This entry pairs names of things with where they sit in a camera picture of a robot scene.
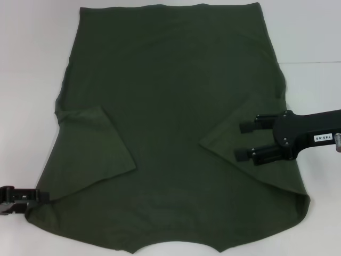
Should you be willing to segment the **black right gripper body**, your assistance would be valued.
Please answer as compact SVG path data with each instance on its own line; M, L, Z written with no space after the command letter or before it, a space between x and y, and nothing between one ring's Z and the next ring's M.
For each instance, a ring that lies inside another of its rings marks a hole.
M289 160L311 147L335 145L334 135L341 133L341 110L309 115L284 112L274 126L274 140L289 154Z

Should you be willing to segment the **dark green shirt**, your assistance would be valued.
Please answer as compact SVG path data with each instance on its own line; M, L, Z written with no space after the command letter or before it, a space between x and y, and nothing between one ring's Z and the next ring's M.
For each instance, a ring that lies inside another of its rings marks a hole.
M219 252L299 224L310 198L295 161L255 166L241 134L286 109L286 83L261 6L80 9L55 105L59 134L27 221L135 253L163 242Z

